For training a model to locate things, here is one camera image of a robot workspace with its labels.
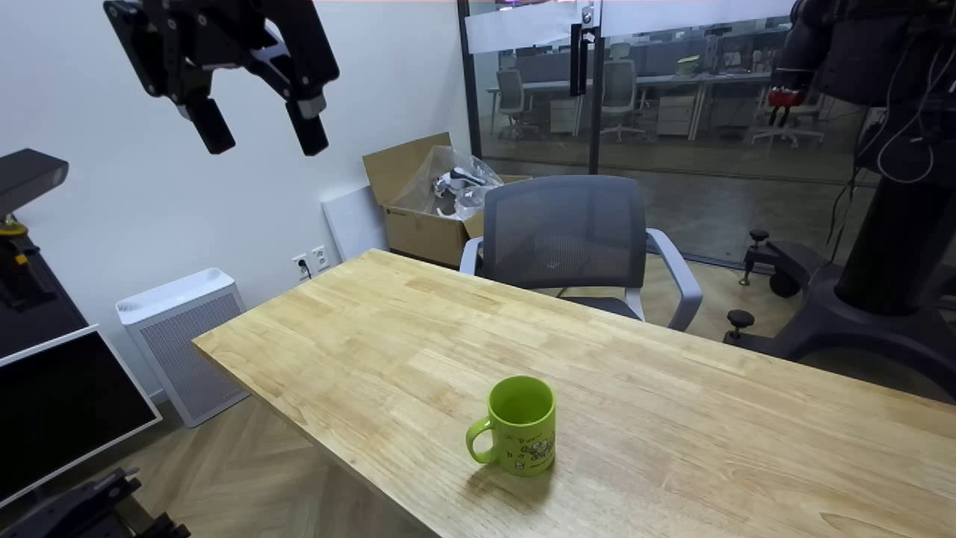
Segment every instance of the white wall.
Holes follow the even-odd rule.
[[[225,72],[215,96],[240,148],[213,158],[167,103],[146,99],[98,0],[0,3],[0,155],[37,148],[72,166],[19,218],[146,391],[158,382],[118,299],[221,266],[258,305],[296,285],[296,251],[333,246],[320,199],[366,184],[366,154],[432,131],[466,148],[451,0],[326,0],[320,15],[343,72],[328,87],[333,149],[306,158],[282,99]]]

